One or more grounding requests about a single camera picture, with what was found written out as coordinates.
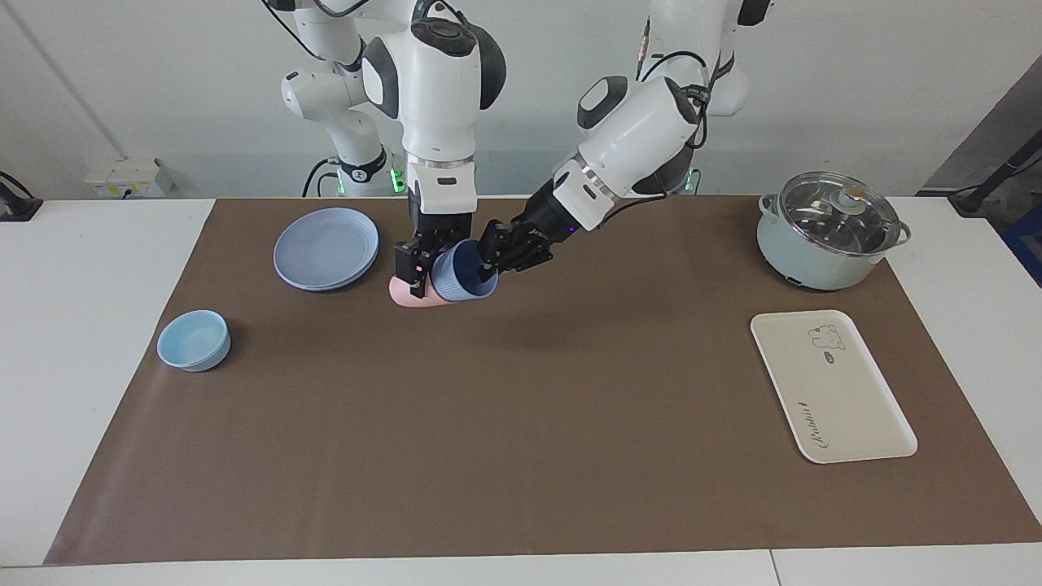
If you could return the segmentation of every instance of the pot handle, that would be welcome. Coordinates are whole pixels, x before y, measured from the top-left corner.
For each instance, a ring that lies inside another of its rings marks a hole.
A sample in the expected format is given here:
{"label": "pot handle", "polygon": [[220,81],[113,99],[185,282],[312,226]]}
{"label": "pot handle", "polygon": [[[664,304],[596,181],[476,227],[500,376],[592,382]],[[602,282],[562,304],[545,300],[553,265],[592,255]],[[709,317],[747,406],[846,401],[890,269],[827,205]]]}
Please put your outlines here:
{"label": "pot handle", "polygon": [[777,199],[777,196],[776,193],[760,196],[760,213],[765,216],[777,217],[777,214],[774,213],[774,200]]}
{"label": "pot handle", "polygon": [[894,246],[900,246],[901,244],[905,244],[908,241],[912,240],[912,228],[900,220],[898,220],[897,223],[901,226],[901,234],[897,237],[897,242],[894,243]]}

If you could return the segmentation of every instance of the pot lid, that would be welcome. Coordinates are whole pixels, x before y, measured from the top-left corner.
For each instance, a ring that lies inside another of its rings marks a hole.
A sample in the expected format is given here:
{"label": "pot lid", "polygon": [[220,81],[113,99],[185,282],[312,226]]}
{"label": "pot lid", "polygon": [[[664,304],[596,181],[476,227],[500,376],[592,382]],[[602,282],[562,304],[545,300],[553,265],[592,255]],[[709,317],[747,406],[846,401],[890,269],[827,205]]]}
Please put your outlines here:
{"label": "pot lid", "polygon": [[897,213],[865,184],[827,171],[797,175],[778,195],[782,216],[803,238],[847,255],[875,254],[897,242]]}

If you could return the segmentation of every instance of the cooking pot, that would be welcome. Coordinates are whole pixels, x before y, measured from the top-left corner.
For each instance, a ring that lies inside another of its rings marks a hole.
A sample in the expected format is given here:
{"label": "cooking pot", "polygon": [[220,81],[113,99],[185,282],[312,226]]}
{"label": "cooking pot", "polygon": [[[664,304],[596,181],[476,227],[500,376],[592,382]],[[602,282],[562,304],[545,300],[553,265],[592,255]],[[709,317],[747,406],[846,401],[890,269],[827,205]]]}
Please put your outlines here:
{"label": "cooking pot", "polygon": [[797,175],[777,195],[760,198],[756,241],[786,280],[834,291],[857,285],[894,246],[908,224],[865,184],[827,171]]}

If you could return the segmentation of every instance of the pink object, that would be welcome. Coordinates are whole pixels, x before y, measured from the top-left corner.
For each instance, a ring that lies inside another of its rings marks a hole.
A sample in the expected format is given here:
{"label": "pink object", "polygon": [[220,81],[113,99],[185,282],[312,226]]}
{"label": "pink object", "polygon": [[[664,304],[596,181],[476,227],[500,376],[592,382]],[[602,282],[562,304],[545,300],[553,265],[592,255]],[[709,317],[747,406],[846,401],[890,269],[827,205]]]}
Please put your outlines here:
{"label": "pink object", "polygon": [[410,293],[408,284],[404,280],[398,278],[397,276],[391,277],[391,283],[388,284],[388,291],[391,292],[391,298],[394,299],[395,303],[403,308],[437,308],[440,306],[448,306],[452,301],[446,301],[435,291],[435,286],[427,279],[426,295],[422,299],[417,299]]}

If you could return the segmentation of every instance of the green indicator light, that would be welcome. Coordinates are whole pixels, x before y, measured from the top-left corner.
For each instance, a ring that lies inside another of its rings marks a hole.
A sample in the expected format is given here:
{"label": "green indicator light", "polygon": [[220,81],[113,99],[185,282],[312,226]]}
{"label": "green indicator light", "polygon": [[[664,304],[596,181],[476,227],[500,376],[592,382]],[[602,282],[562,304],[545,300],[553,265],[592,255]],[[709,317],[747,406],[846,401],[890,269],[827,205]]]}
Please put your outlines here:
{"label": "green indicator light", "polygon": [[394,184],[395,193],[401,193],[405,191],[405,181],[401,180],[401,171],[397,169],[391,169],[391,182]]}

